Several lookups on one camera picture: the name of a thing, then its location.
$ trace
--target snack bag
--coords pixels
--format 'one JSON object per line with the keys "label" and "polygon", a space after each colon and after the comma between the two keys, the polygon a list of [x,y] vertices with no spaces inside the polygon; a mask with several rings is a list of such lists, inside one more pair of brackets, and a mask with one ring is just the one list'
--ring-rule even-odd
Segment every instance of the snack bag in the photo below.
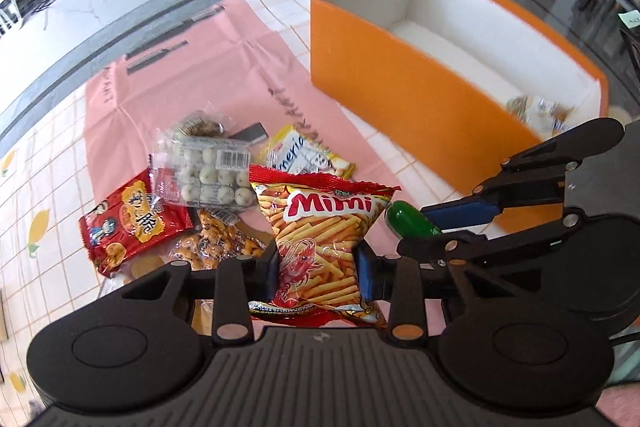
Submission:
{"label": "snack bag", "polygon": [[327,172],[346,180],[356,168],[355,164],[300,134],[293,125],[287,125],[269,140],[261,163],[289,174]]}
{"label": "snack bag", "polygon": [[362,299],[351,251],[400,187],[350,182],[330,174],[287,174],[251,165],[249,179],[280,253],[280,286],[270,305],[309,305],[380,325]]}
{"label": "snack bag", "polygon": [[253,229],[235,214],[200,208],[198,219],[202,229],[181,237],[173,253],[174,259],[187,261],[191,269],[212,270],[228,257],[260,257],[264,253],[265,245],[251,233]]}
{"label": "snack bag", "polygon": [[187,209],[162,204],[151,193],[149,169],[140,172],[79,220],[89,259],[109,276],[124,261],[192,227]]}

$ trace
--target lemon pattern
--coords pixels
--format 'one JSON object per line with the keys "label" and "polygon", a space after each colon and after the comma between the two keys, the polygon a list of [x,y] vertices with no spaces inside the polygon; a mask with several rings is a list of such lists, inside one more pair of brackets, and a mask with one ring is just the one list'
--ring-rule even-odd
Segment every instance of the lemon pattern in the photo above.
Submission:
{"label": "lemon pattern", "polygon": [[31,228],[29,229],[29,240],[27,249],[29,250],[30,257],[36,257],[36,250],[38,249],[38,241],[47,232],[47,226],[49,224],[49,209],[39,211],[33,221],[31,221]]}
{"label": "lemon pattern", "polygon": [[9,170],[9,166],[11,165],[11,162],[14,160],[14,156],[15,156],[15,150],[9,151],[9,154],[4,157],[4,161],[2,162],[2,169],[0,169],[1,170],[0,176],[2,176],[3,178],[6,176],[6,173]]}

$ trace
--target barcode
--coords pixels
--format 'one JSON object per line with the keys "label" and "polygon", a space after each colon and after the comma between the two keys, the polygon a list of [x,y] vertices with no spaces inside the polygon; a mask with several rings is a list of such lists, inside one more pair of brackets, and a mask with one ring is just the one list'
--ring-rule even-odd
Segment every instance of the barcode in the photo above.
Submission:
{"label": "barcode", "polygon": [[244,171],[249,168],[249,153],[247,151],[218,151],[216,169],[230,171]]}
{"label": "barcode", "polygon": [[222,208],[216,208],[210,212],[212,217],[219,219],[228,227],[240,221],[240,218],[236,216],[236,214],[229,212],[228,210],[223,210]]}

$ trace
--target green object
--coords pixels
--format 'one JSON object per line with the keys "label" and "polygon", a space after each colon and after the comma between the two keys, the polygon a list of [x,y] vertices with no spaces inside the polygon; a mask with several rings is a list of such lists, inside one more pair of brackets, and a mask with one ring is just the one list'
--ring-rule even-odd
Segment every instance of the green object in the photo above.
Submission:
{"label": "green object", "polygon": [[394,201],[386,208],[386,225],[401,239],[431,237],[442,231],[406,201]]}
{"label": "green object", "polygon": [[629,29],[635,28],[636,26],[640,26],[640,12],[638,10],[633,10],[628,13],[619,13],[618,17],[625,23],[625,26]]}

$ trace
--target orange box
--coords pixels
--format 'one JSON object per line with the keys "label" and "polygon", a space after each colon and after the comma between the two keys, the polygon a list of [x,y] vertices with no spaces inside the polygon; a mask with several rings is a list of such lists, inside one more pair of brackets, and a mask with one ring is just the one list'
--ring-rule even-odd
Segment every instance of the orange box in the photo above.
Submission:
{"label": "orange box", "polygon": [[[311,80],[462,194],[543,140],[505,110],[523,94],[606,114],[596,66],[510,0],[311,0]],[[561,205],[505,211],[515,232]]]}

